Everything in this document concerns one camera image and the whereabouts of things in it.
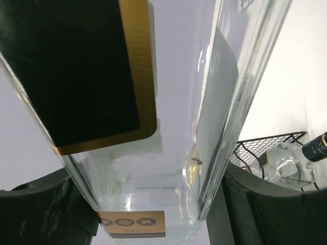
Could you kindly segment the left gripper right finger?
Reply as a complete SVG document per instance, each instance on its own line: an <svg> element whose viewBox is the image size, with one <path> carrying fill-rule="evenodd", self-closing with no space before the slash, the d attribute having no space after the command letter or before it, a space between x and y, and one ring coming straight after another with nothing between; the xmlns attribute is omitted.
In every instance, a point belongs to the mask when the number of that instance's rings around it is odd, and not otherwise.
<svg viewBox="0 0 327 245"><path fill-rule="evenodd" d="M283 188L229 164L206 224L210 244L326 244L326 189Z"/></svg>

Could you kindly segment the clear square bottle black label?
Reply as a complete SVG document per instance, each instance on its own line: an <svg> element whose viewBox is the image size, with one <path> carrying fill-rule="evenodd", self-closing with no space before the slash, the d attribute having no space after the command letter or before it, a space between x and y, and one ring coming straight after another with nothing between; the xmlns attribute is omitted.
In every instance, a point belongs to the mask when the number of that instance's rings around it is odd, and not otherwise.
<svg viewBox="0 0 327 245"><path fill-rule="evenodd" d="M304 145L296 142L280 142L250 165L249 170L278 186L300 189L314 183L317 179L316 163L326 159L326 133Z"/></svg>

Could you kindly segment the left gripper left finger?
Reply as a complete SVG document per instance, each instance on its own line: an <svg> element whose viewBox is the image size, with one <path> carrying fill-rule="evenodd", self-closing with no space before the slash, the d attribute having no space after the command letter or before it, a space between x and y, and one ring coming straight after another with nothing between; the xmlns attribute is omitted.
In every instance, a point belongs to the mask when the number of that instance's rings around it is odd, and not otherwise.
<svg viewBox="0 0 327 245"><path fill-rule="evenodd" d="M65 169L1 190L1 244L91 244L94 210Z"/></svg>

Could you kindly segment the black wire wine rack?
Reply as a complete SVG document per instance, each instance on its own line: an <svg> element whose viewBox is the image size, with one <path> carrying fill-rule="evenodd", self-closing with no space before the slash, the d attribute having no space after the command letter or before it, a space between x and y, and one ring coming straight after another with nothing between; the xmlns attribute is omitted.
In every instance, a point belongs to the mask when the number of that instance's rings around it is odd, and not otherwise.
<svg viewBox="0 0 327 245"><path fill-rule="evenodd" d="M280 137L266 137L262 139L258 139L256 141L248 140L248 141L240 141L237 143L234 152L231 157L231 162L253 174L249 170L249 165L257 158L259 158L262 154L264 154L267 150L269 150L274 145L280 142L289 142L289 143L298 143L300 145L304 145L298 141L299 137L301 137L304 133L295 133L290 136L280 136Z"/></svg>

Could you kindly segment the square clear bottle dark cap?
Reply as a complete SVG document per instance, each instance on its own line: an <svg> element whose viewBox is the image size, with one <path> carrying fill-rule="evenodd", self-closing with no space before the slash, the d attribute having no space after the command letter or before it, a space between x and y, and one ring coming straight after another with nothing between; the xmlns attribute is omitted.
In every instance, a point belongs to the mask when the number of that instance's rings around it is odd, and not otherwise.
<svg viewBox="0 0 327 245"><path fill-rule="evenodd" d="M1 1L1 66L119 244L191 244L290 1Z"/></svg>

